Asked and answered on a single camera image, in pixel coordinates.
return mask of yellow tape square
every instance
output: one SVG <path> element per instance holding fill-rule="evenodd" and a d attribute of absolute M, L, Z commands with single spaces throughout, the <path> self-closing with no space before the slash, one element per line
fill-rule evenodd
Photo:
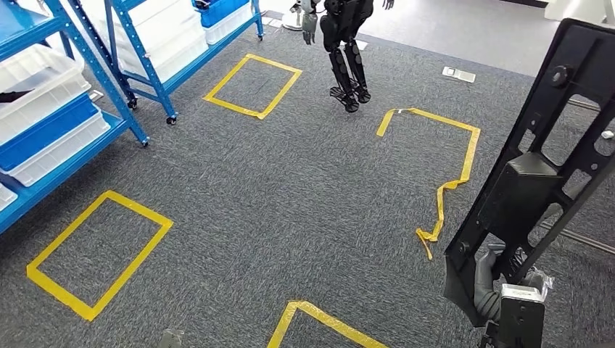
<path fill-rule="evenodd" d="M 224 87 L 224 85 L 250 59 L 257 60 L 258 62 L 262 62 L 262 63 L 265 63 L 265 64 L 273 65 L 274 67 L 279 67 L 280 69 L 288 70 L 291 73 L 293 73 L 293 75 L 291 76 L 290 80 L 284 85 L 284 87 L 282 87 L 282 89 L 278 92 L 278 94 L 273 98 L 271 103 L 262 112 L 246 109 L 245 107 L 240 107 L 239 105 L 235 105 L 235 104 L 229 103 L 228 101 L 224 101 L 224 100 L 221 100 L 221 99 L 218 99 L 218 98 L 215 97 L 215 94 L 217 92 L 219 92 L 222 89 L 222 87 Z M 282 99 L 284 94 L 286 94 L 289 91 L 289 89 L 291 88 L 291 86 L 294 84 L 294 82 L 297 81 L 297 79 L 299 78 L 301 73 L 302 73 L 301 70 L 296 69 L 294 67 L 289 67 L 288 65 L 284 65 L 284 64 L 281 64 L 281 63 L 278 63 L 278 62 L 274 62 L 273 60 L 269 60 L 269 59 L 266 59 L 266 58 L 255 56 L 254 54 L 246 54 L 246 56 L 239 63 L 237 63 L 237 65 L 235 65 L 235 67 L 206 96 L 204 96 L 203 99 L 207 100 L 208 102 L 212 102 L 213 104 L 220 105 L 221 107 L 225 107 L 227 109 L 231 109 L 233 111 L 237 111 L 237 112 L 240 112 L 242 114 L 253 116 L 253 117 L 256 117 L 259 120 L 262 120 L 267 115 L 269 115 L 269 112 L 271 112 L 271 110 L 273 110 L 274 107 L 276 107 L 276 105 L 280 102 L 280 100 Z"/>
<path fill-rule="evenodd" d="M 139 252 L 137 257 L 128 265 L 128 267 L 126 267 L 122 274 L 115 279 L 115 282 L 113 282 L 107 292 L 102 295 L 93 307 L 90 307 L 85 302 L 78 299 L 75 295 L 62 288 L 58 283 L 54 282 L 50 279 L 50 277 L 38 270 L 38 266 L 41 265 L 41 263 L 43 263 L 43 261 L 49 257 L 49 255 L 83 223 L 83 221 L 92 215 L 94 210 L 98 209 L 105 199 L 111 199 L 112 201 L 136 212 L 137 214 L 143 215 L 144 217 L 158 223 L 160 225 L 160 229 Z M 81 215 L 79 215 L 79 217 L 77 217 L 77 219 L 66 228 L 66 230 L 56 237 L 55 240 L 48 245 L 47 248 L 45 248 L 45 250 L 43 250 L 37 257 L 34 258 L 32 262 L 30 262 L 28 266 L 26 266 L 26 275 L 31 281 L 36 283 L 36 285 L 49 292 L 61 303 L 73 309 L 77 314 L 83 317 L 83 319 L 92 321 L 109 304 L 109 302 L 111 302 L 111 299 L 119 292 L 124 283 L 126 283 L 136 269 L 139 268 L 141 263 L 145 261 L 147 255 L 149 255 L 149 253 L 152 252 L 152 250 L 158 245 L 162 237 L 165 236 L 172 225 L 173 221 L 158 214 L 157 212 L 154 212 L 153 210 L 150 210 L 114 191 L 107 191 L 98 197 L 96 201 L 88 207 L 88 209 L 82 212 Z"/>

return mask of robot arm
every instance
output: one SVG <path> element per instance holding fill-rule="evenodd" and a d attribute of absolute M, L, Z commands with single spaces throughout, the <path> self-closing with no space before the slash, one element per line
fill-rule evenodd
<path fill-rule="evenodd" d="M 599 152 L 594 143 L 615 118 L 615 30 L 565 19 L 561 22 L 508 140 L 486 183 L 445 252 L 445 296 L 460 307 L 475 327 L 487 325 L 483 346 L 540 347 L 545 276 L 534 263 L 564 229 L 594 190 L 615 170 L 615 154 Z M 564 161 L 556 164 L 543 152 L 569 99 L 579 94 L 600 105 L 600 112 Z M 527 150 L 521 142 L 534 140 Z M 576 170 L 587 174 L 579 184 Z M 562 214 L 536 244 L 528 235 L 556 210 Z M 498 250 L 476 260 L 488 235 Z M 508 284 L 493 291 L 492 280 Z"/>

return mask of black metal bracket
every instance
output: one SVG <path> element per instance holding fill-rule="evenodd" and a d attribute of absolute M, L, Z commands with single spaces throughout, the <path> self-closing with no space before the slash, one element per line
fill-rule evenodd
<path fill-rule="evenodd" d="M 613 154 L 595 148 L 600 134 L 615 117 L 615 30 L 577 20 L 562 21 L 540 72 L 486 183 L 445 256 L 445 296 L 456 303 L 474 326 L 484 326 L 474 307 L 475 255 L 490 233 L 506 248 L 495 264 L 495 275 L 519 283 L 547 246 L 613 172 Z M 542 153 L 542 146 L 569 99 L 579 94 L 597 103 L 598 116 L 566 161 L 557 165 Z M 526 132 L 534 135 L 528 150 L 520 149 Z M 563 187 L 581 170 L 590 180 L 568 195 Z M 535 246 L 528 235 L 541 222 L 549 206 L 558 204 L 563 214 Z M 515 262 L 521 248 L 527 255 Z"/>

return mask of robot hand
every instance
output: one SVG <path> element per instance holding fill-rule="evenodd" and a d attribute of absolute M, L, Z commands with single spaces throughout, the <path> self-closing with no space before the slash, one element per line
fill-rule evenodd
<path fill-rule="evenodd" d="M 312 42 L 316 43 L 316 23 L 318 21 L 318 17 L 316 13 L 307 13 L 303 14 L 303 40 L 308 45 L 311 45 Z"/>
<path fill-rule="evenodd" d="M 384 9 L 392 9 L 395 4 L 395 0 L 382 0 L 382 7 Z"/>

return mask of yellow floor tape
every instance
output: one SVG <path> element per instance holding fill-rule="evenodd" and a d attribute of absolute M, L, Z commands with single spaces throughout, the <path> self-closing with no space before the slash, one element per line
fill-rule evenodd
<path fill-rule="evenodd" d="M 389 127 L 389 123 L 391 122 L 391 118 L 395 112 L 401 111 L 409 111 L 413 114 L 420 115 L 423 117 L 427 117 L 432 120 L 436 120 L 438 122 L 446 123 L 448 125 L 454 125 L 455 127 L 459 127 L 471 132 L 470 141 L 468 143 L 468 149 L 466 150 L 466 157 L 463 160 L 463 169 L 461 170 L 461 176 L 457 180 L 448 181 L 442 184 L 436 190 L 436 200 L 437 200 L 437 211 L 438 211 L 438 220 L 431 232 L 424 231 L 421 228 L 416 229 L 416 235 L 420 238 L 421 243 L 425 247 L 427 252 L 427 258 L 430 260 L 433 259 L 433 255 L 431 250 L 429 250 L 429 246 L 427 245 L 428 241 L 437 241 L 438 236 L 440 235 L 440 231 L 442 230 L 442 226 L 444 225 L 444 190 L 454 190 L 457 188 L 459 184 L 465 183 L 470 179 L 470 172 L 472 171 L 472 163 L 474 162 L 474 152 L 476 152 L 476 144 L 479 140 L 480 129 L 471 125 L 467 125 L 465 123 L 461 123 L 455 120 L 448 119 L 446 117 L 442 117 L 436 114 L 432 114 L 430 112 L 426 112 L 420 109 L 416 109 L 411 107 L 410 109 L 391 109 L 389 110 L 382 119 L 380 123 L 380 127 L 376 132 L 378 136 L 384 136 L 384 132 L 387 131 L 387 127 Z"/>
<path fill-rule="evenodd" d="M 229 82 L 230 79 L 233 76 L 235 76 L 235 74 L 237 74 L 239 69 L 241 69 L 250 59 L 253 59 L 258 62 L 265 63 L 265 64 L 273 65 L 274 67 L 288 70 L 289 72 L 293 73 L 290 80 L 286 82 L 284 87 L 282 87 L 282 89 L 278 92 L 278 94 L 276 94 L 276 96 L 273 98 L 271 103 L 269 103 L 269 105 L 263 111 L 254 111 L 254 110 L 246 109 L 245 107 L 240 107 L 239 105 L 235 105 L 233 103 L 229 103 L 228 101 L 224 101 L 222 99 L 218 99 L 215 97 L 217 92 L 219 92 L 222 89 L 222 87 L 224 87 L 224 85 L 227 82 Z M 241 61 L 239 61 L 239 63 L 237 63 L 237 65 L 235 65 L 235 67 L 233 67 L 233 69 L 231 69 L 231 71 L 228 72 L 228 74 L 226 74 L 226 76 L 206 96 L 204 96 L 203 99 L 207 100 L 208 102 L 212 102 L 213 104 L 220 105 L 221 107 L 225 107 L 227 109 L 231 109 L 233 111 L 240 112 L 242 114 L 246 114 L 252 117 L 256 117 L 259 120 L 262 120 L 267 115 L 269 115 L 269 112 L 271 112 L 274 107 L 276 107 L 276 105 L 280 102 L 284 94 L 286 94 L 289 91 L 289 89 L 292 87 L 292 85 L 295 83 L 295 81 L 297 81 L 301 73 L 302 71 L 297 68 L 289 67 L 288 65 L 274 62 L 273 60 L 262 58 L 254 54 L 246 54 L 246 56 Z"/>
<path fill-rule="evenodd" d="M 320 308 L 315 305 L 306 302 L 306 301 L 291 301 L 286 306 L 286 309 L 282 313 L 282 318 L 276 327 L 276 330 L 273 332 L 271 339 L 269 340 L 269 344 L 267 344 L 267 348 L 279 348 L 282 343 L 282 339 L 288 330 L 290 322 L 294 317 L 294 313 L 297 310 L 302 310 L 306 314 L 310 315 L 314 319 L 320 321 L 322 324 L 328 326 L 329 328 L 334 329 L 339 332 L 341 335 L 350 339 L 351 341 L 360 344 L 367 348 L 387 348 L 384 344 L 378 342 L 375 339 L 361 333 L 354 328 L 344 324 L 343 322 L 337 320 L 336 318 L 326 314 Z"/>
<path fill-rule="evenodd" d="M 108 290 L 102 295 L 102 297 L 98 300 L 98 302 L 93 306 L 88 306 L 85 302 L 81 301 L 75 295 L 68 292 L 68 290 L 62 288 L 58 283 L 53 281 L 50 277 L 45 275 L 38 269 L 38 266 L 43 263 L 43 261 L 55 250 L 59 245 L 73 233 L 81 223 L 86 221 L 86 219 L 92 215 L 94 210 L 98 209 L 100 205 L 106 200 L 110 199 L 124 207 L 136 212 L 137 214 L 143 215 L 144 217 L 158 223 L 160 225 L 160 229 L 156 234 L 149 240 L 147 245 L 139 252 L 139 254 L 135 257 L 134 260 L 126 267 L 126 269 L 120 274 L 117 279 L 111 284 Z M 28 266 L 25 268 L 26 276 L 36 283 L 36 285 L 40 286 L 43 290 L 49 292 L 53 295 L 58 301 L 67 305 L 72 310 L 74 310 L 77 314 L 79 314 L 83 319 L 92 321 L 102 310 L 111 302 L 111 299 L 119 292 L 122 286 L 128 281 L 128 279 L 135 273 L 136 269 L 145 261 L 150 252 L 158 245 L 162 237 L 169 231 L 171 226 L 173 225 L 173 221 L 167 219 L 166 217 L 154 212 L 139 203 L 132 201 L 114 191 L 107 191 L 103 193 L 94 203 L 92 203 L 88 209 L 77 217 L 73 223 L 71 223 L 64 232 L 62 232 L 55 240 L 48 245 L 45 250 L 43 250 Z"/>

